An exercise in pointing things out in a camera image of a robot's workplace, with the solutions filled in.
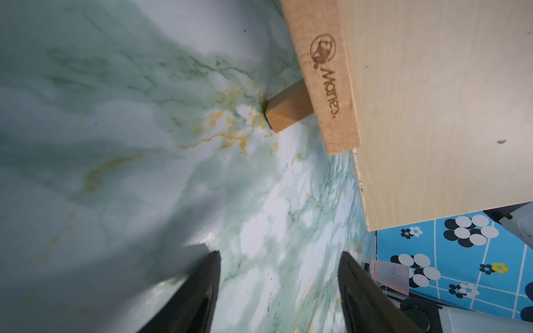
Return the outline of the plywood board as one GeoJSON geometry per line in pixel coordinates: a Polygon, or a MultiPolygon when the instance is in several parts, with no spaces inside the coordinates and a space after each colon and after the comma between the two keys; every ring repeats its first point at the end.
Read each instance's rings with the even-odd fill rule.
{"type": "Polygon", "coordinates": [[[343,1],[366,228],[532,200],[531,1],[343,1]]]}

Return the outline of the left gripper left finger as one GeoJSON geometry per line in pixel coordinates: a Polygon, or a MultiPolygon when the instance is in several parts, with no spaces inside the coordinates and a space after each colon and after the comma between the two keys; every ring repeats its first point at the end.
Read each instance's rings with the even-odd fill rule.
{"type": "Polygon", "coordinates": [[[209,333],[221,277],[221,254],[211,252],[140,332],[209,333]]]}

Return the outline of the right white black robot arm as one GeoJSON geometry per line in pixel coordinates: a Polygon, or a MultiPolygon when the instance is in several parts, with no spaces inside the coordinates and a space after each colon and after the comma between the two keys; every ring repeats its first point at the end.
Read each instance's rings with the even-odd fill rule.
{"type": "Polygon", "coordinates": [[[532,204],[397,227],[378,256],[409,271],[411,293],[450,306],[448,323],[532,331],[532,204]]]}

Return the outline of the wooden easel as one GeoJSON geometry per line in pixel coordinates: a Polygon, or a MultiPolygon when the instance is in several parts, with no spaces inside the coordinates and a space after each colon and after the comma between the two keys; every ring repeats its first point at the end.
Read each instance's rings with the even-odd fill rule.
{"type": "Polygon", "coordinates": [[[340,1],[282,1],[303,79],[272,97],[266,118],[276,133],[315,115],[328,155],[361,139],[340,1]]]}

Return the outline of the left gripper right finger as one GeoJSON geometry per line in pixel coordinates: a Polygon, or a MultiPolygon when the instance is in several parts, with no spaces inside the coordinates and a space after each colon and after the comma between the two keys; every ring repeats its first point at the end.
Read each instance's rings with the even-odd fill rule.
{"type": "Polygon", "coordinates": [[[341,254],[337,279],[348,332],[420,332],[397,309],[346,251],[341,254]]]}

